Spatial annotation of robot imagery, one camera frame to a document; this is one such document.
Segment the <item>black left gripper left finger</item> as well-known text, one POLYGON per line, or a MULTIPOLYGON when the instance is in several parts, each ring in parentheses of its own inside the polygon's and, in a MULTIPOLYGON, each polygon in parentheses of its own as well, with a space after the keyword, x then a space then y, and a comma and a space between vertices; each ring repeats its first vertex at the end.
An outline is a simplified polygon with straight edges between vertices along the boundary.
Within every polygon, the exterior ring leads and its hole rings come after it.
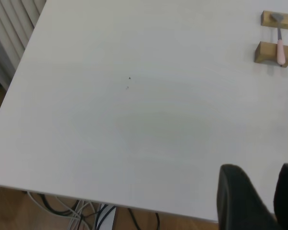
POLYGON ((220 167, 216 196, 220 230, 280 230, 245 171, 237 165, 220 167))

